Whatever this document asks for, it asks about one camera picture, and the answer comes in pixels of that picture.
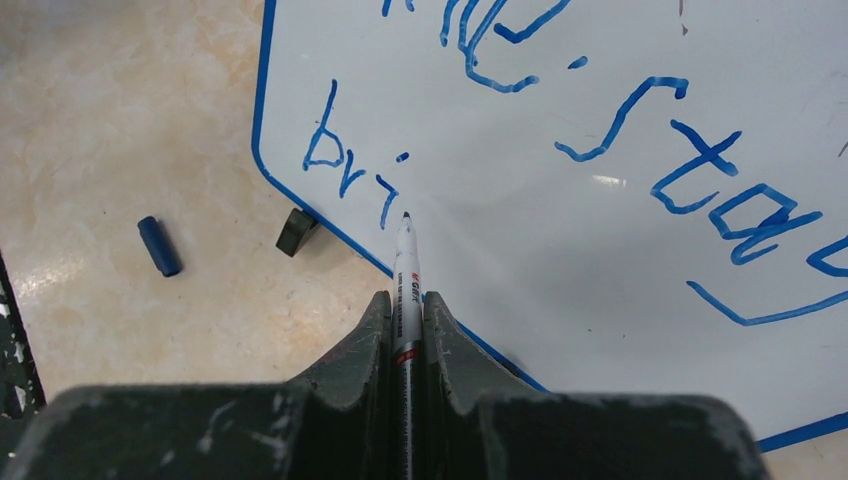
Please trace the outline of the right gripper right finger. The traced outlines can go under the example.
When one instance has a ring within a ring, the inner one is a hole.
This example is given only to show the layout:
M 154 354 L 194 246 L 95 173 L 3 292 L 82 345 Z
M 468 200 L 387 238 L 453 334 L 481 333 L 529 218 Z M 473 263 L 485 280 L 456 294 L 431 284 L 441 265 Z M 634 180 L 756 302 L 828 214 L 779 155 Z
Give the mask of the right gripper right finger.
M 508 453 L 494 407 L 537 391 L 463 332 L 442 296 L 423 303 L 428 474 L 434 479 L 505 479 Z

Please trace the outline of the white whiteboard marker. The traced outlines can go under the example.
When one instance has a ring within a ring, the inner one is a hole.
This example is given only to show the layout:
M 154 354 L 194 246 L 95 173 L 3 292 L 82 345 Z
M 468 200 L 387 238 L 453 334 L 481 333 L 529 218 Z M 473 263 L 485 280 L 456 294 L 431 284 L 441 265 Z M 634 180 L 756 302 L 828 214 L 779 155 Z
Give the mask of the white whiteboard marker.
M 423 336 L 422 300 L 417 236 L 408 212 L 403 214 L 397 231 L 393 281 L 392 366 L 397 477 L 420 479 L 423 474 L 418 383 Z

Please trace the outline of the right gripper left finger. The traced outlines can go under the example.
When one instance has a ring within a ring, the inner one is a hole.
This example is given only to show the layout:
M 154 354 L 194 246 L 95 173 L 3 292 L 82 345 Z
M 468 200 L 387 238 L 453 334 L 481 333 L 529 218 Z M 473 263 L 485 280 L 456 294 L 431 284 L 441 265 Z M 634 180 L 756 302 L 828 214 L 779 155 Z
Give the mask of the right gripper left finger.
M 360 321 L 291 384 L 300 389 L 293 479 L 385 479 L 389 445 L 389 293 L 374 294 Z

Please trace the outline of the dark blue marker cap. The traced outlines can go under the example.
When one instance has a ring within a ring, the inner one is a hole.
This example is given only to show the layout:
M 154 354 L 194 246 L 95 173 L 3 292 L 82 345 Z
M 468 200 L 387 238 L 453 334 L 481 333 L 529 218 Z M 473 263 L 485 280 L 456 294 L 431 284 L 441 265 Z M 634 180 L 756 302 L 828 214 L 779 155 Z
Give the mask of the dark blue marker cap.
M 166 278 L 182 272 L 183 265 L 164 224 L 153 216 L 137 224 L 140 237 L 157 270 Z

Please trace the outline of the blue framed whiteboard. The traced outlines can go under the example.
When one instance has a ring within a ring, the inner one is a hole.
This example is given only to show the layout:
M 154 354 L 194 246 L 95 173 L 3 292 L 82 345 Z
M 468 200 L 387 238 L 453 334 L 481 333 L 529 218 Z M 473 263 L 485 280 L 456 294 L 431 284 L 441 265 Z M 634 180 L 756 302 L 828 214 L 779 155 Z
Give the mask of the blue framed whiteboard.
M 847 426 L 843 1 L 269 1 L 252 150 L 534 385 Z

